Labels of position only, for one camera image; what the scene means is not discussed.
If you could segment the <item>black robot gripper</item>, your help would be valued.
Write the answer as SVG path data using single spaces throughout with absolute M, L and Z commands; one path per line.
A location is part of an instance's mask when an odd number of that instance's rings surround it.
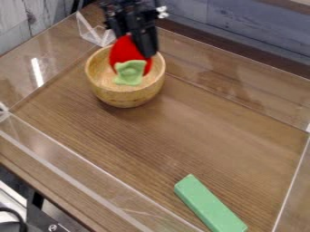
M 164 0 L 101 0 L 99 8 L 106 28 L 118 38 L 130 32 L 142 55 L 153 57 L 160 48 L 156 20 L 170 16 Z

